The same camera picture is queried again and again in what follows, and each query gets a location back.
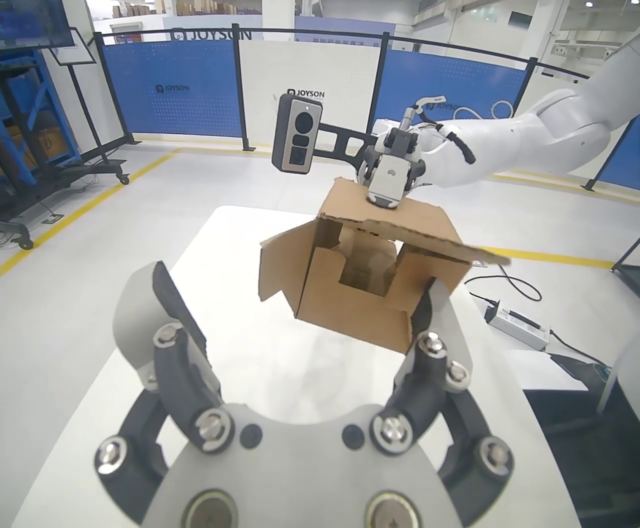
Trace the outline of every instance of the floor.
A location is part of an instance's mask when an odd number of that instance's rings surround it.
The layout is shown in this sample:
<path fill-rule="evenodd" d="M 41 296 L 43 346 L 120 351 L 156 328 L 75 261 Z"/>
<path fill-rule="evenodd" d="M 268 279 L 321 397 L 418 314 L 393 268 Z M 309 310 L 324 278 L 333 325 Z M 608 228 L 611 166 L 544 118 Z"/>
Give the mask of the floor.
<path fill-rule="evenodd" d="M 335 177 L 348 166 L 316 163 L 308 176 L 277 172 L 260 155 L 204 150 L 123 147 L 117 157 L 131 185 L 23 255 L 0 249 L 0 525 L 10 525 L 76 406 L 113 352 L 111 317 L 128 276 L 152 260 L 171 267 L 206 219 L 221 205 L 314 214 Z M 114 177 L 78 182 L 45 200 L 67 219 Z M 615 261 L 637 239 L 640 207 L 603 198 L 497 181 L 464 188 L 416 190 L 412 198 L 441 205 L 469 244 L 560 253 Z M 35 239 L 49 212 L 24 215 Z M 502 279 L 476 281 L 471 291 L 501 300 L 551 327 L 565 341 L 611 364 L 640 319 L 640 300 L 606 269 L 514 260 L 509 272 L 540 289 L 533 303 Z M 474 268 L 472 275 L 495 273 Z M 484 310 L 483 301 L 478 301 Z M 496 332 L 496 348 L 524 345 Z M 549 351 L 563 353 L 553 342 Z"/>

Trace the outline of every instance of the white robot body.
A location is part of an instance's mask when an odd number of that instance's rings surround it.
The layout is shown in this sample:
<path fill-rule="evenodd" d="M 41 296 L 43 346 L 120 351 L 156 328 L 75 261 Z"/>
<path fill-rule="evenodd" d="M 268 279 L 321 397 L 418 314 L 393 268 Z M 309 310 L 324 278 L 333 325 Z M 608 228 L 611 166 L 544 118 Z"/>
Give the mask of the white robot body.
<path fill-rule="evenodd" d="M 443 121 L 473 151 L 473 164 L 466 163 L 460 149 L 432 125 L 412 127 L 426 164 L 426 173 L 412 188 L 464 185 L 508 170 L 567 173 L 603 152 L 611 132 L 640 114 L 639 93 L 640 35 L 636 35 L 582 86 L 556 90 L 519 116 Z M 373 133 L 386 136 L 398 125 L 377 120 Z"/>

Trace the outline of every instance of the cardboard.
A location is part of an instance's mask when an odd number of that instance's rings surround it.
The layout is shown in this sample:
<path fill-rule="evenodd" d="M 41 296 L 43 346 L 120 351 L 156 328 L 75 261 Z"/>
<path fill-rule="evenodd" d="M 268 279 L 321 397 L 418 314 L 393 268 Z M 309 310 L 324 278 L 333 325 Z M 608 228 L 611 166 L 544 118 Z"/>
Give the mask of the cardboard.
<path fill-rule="evenodd" d="M 18 130 L 18 127 L 13 125 L 7 127 L 6 130 L 7 132 L 9 132 L 9 135 L 11 136 L 11 140 L 13 141 L 15 147 L 20 148 L 20 144 L 22 143 L 22 134 Z M 45 157 L 47 159 L 53 159 L 70 151 L 69 147 L 67 146 L 67 142 L 62 135 L 62 132 L 57 127 L 37 132 L 35 134 L 35 138 L 40 142 L 42 150 L 44 151 Z M 0 156 L 2 156 L 4 163 L 10 167 L 10 173 L 12 171 L 19 170 L 15 162 L 13 162 L 9 151 L 7 151 L 5 148 L 0 148 Z M 31 154 L 29 147 L 26 147 L 24 151 L 23 160 L 25 165 L 29 169 L 32 169 L 36 166 L 35 160 L 33 159 L 33 155 Z"/>
<path fill-rule="evenodd" d="M 439 207 L 404 198 L 382 209 L 366 195 L 338 178 L 315 220 L 264 241 L 258 293 L 282 291 L 297 319 L 404 354 L 434 277 L 453 292 L 474 260 L 510 260 L 464 245 Z"/>

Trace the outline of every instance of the table top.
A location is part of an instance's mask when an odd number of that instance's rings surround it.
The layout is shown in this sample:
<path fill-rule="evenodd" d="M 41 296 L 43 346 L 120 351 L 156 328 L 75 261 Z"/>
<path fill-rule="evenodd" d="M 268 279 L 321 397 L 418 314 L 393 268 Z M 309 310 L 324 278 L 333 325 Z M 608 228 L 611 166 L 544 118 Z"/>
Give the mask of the table top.
<path fill-rule="evenodd" d="M 313 423 L 353 408 L 384 404 L 404 356 L 297 321 L 282 294 L 258 299 L 260 242 L 312 217 L 220 207 L 171 274 L 207 337 L 209 361 L 225 401 L 246 403 L 266 417 Z M 473 358 L 470 391 L 493 434 L 515 456 L 504 493 L 476 527 L 580 526 L 536 418 L 478 307 L 464 286 L 451 296 Z M 94 473 L 97 446 L 120 428 L 141 391 L 116 350 L 87 391 L 45 462 L 15 519 L 15 528 L 135 526 L 112 503 Z M 159 441 L 170 465 L 186 440 L 170 422 Z M 438 418 L 420 441 L 435 467 L 451 443 Z"/>

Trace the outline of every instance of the white cable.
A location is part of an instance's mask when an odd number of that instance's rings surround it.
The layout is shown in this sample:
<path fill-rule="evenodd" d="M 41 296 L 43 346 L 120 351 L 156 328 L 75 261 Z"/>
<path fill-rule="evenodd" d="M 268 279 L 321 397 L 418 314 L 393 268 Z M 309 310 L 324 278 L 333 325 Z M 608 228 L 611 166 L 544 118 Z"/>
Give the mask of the white cable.
<path fill-rule="evenodd" d="M 492 119 L 500 119 L 496 114 L 495 114 L 495 108 L 499 105 L 499 104 L 505 104 L 507 105 L 507 107 L 509 107 L 509 115 L 507 116 L 507 118 L 509 117 L 513 117 L 513 105 L 504 99 L 501 99 L 500 101 L 496 101 L 491 105 L 491 118 Z M 462 111 L 462 110 L 466 110 L 467 112 L 473 114 L 474 116 L 476 116 L 476 118 L 478 119 L 484 119 L 478 112 L 476 112 L 475 110 L 469 108 L 468 106 L 460 106 L 458 108 L 456 108 L 453 111 L 453 119 L 456 118 L 456 116 L 458 115 L 458 112 Z"/>

